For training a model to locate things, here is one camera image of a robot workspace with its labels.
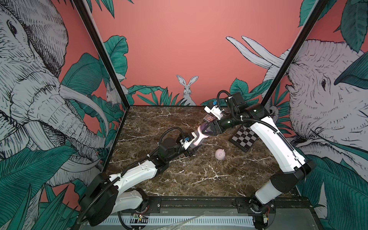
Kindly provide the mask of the clear baby bottle body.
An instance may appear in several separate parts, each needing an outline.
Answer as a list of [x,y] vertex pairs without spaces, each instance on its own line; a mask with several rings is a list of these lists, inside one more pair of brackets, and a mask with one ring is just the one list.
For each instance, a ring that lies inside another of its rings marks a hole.
[[202,142],[204,141],[204,139],[209,137],[208,135],[205,135],[202,133],[200,127],[198,127],[197,131],[193,132],[192,134],[193,136],[195,136],[195,138],[193,139],[193,142],[190,145],[191,148],[200,146]]

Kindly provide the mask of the purple bottle collar with nipple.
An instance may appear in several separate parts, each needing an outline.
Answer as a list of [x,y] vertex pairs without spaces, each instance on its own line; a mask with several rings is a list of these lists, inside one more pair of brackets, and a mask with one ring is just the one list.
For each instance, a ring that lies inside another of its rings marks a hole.
[[201,124],[200,131],[201,131],[202,134],[205,134],[205,135],[210,133],[211,132],[210,123]]

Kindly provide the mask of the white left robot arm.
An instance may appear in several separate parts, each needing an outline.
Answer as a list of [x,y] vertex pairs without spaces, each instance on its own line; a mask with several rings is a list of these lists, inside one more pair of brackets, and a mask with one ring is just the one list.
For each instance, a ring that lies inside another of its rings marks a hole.
[[151,153],[133,162],[121,173],[98,174],[78,200],[81,210],[72,228],[77,230],[85,222],[91,226],[99,225],[111,214],[128,209],[147,210],[146,194],[132,190],[132,187],[167,170],[170,161],[181,154],[193,155],[207,137],[202,134],[201,128],[192,133],[184,133],[181,128],[173,127],[165,131],[165,134],[174,130],[180,132],[177,139],[161,135],[158,146]]

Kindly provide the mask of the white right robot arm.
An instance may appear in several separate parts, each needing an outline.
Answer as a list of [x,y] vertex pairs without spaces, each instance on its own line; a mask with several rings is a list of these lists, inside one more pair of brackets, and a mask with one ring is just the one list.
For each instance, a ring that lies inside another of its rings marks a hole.
[[306,178],[315,169],[316,164],[312,160],[305,159],[287,141],[263,105],[259,103],[249,105],[240,93],[219,92],[222,93],[227,95],[224,101],[229,111],[226,112],[221,108],[218,98],[208,103],[205,107],[206,112],[217,119],[203,129],[204,134],[217,136],[237,125],[247,127],[262,140],[279,165],[280,170],[249,200],[251,210],[254,213],[262,213],[273,199],[289,192],[299,181]]

